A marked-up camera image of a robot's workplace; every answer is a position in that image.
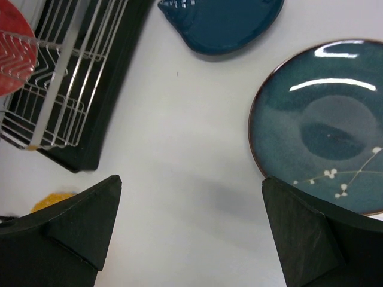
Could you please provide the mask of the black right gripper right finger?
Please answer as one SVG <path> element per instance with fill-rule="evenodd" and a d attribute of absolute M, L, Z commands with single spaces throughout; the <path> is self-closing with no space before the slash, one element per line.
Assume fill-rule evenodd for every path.
<path fill-rule="evenodd" d="M 262 194 L 287 286 L 382 286 L 382 221 L 274 176 Z"/>

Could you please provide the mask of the teal round plate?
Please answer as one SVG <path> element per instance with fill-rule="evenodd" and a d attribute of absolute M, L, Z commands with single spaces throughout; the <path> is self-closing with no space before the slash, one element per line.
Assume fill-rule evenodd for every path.
<path fill-rule="evenodd" d="M 252 102 L 265 176 L 366 216 L 382 213 L 382 42 L 339 39 L 277 66 Z"/>

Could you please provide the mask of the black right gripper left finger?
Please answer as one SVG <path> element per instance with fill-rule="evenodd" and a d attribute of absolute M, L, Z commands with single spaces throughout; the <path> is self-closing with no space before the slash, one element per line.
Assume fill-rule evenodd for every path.
<path fill-rule="evenodd" d="M 1 222 L 1 286 L 94 286 L 120 203 L 112 175 L 47 208 Z"/>

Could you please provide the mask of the dark blue leaf-shaped plate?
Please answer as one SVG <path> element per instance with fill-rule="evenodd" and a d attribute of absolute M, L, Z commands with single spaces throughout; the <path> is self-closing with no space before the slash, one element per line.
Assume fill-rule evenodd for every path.
<path fill-rule="evenodd" d="M 279 16 L 283 0 L 159 1 L 157 7 L 194 52 L 234 52 L 263 34 Z"/>

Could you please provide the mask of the red and teal floral plate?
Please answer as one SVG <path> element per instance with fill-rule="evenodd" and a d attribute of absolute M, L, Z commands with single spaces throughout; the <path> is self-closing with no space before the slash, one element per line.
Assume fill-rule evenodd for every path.
<path fill-rule="evenodd" d="M 23 87 L 34 72 L 37 55 L 30 24 L 12 2 L 1 1 L 1 96 Z"/>

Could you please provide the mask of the yellow polka dot plate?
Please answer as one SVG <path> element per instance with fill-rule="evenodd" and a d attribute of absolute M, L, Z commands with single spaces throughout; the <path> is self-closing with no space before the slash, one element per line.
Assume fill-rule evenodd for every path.
<path fill-rule="evenodd" d="M 51 205 L 54 205 L 58 202 L 61 202 L 63 200 L 66 200 L 72 196 L 75 196 L 76 192 L 56 192 L 51 193 L 44 197 L 42 200 L 40 200 L 38 203 L 36 203 L 33 208 L 31 209 L 31 213 L 34 213 L 36 211 L 39 211 L 41 209 L 45 209 Z"/>

